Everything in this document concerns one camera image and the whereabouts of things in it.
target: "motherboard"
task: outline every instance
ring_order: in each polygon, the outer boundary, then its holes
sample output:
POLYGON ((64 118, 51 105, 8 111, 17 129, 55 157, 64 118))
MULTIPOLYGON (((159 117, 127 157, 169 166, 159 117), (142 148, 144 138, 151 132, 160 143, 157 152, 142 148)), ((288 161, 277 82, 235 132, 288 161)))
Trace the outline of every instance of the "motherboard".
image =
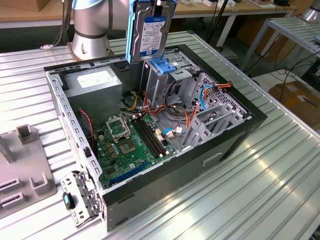
POLYGON ((157 129, 152 118, 145 115, 135 119, 114 118, 94 131, 103 187, 110 188, 176 154, 166 139, 160 142, 157 129))

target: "yellow cable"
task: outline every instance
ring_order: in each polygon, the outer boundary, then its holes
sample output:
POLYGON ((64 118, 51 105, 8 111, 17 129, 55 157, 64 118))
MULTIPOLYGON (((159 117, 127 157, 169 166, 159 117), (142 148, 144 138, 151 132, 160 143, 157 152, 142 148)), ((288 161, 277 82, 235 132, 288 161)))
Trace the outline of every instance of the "yellow cable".
POLYGON ((133 109, 136 108, 136 106, 137 106, 137 100, 138 100, 138 96, 135 96, 134 104, 133 104, 132 107, 130 107, 130 108, 128 109, 128 111, 132 111, 133 109))

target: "green circuit board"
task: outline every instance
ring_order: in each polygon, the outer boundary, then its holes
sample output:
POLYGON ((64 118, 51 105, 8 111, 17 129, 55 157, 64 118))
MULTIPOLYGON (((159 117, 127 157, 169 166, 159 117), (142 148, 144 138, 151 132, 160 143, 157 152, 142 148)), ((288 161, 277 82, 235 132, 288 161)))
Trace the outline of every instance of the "green circuit board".
MULTIPOLYGON (((157 128, 149 115, 144 116, 143 121, 148 126, 157 128)), ((127 120, 126 123, 131 132, 130 138, 120 139, 117 143, 114 142, 107 125, 94 131, 98 140, 97 159, 102 168, 99 180, 105 188, 110 188, 114 184, 114 181, 119 178, 123 178, 124 180, 132 177, 138 172, 148 169, 176 153, 174 147, 169 142, 167 146, 161 143, 165 150, 168 151, 168 154, 155 158, 137 133, 131 120, 127 120)), ((123 132, 123 126, 121 124, 114 124, 112 132, 123 132)))

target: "blue latch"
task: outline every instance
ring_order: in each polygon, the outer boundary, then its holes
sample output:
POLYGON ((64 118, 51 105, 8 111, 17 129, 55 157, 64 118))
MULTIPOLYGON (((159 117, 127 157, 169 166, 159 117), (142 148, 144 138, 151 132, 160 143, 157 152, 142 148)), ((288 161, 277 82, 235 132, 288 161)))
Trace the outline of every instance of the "blue latch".
POLYGON ((150 62, 159 70, 161 74, 168 74, 177 70, 174 66, 171 66, 164 57, 154 58, 150 62))

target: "open computer tower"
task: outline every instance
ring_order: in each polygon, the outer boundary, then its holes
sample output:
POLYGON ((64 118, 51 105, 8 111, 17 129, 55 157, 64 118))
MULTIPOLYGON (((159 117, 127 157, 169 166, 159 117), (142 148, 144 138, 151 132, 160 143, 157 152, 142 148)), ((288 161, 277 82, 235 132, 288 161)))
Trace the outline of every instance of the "open computer tower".
POLYGON ((186 45, 158 62, 118 55, 45 73, 79 165, 60 181, 77 228, 99 216, 112 230, 224 161, 267 118, 186 45))

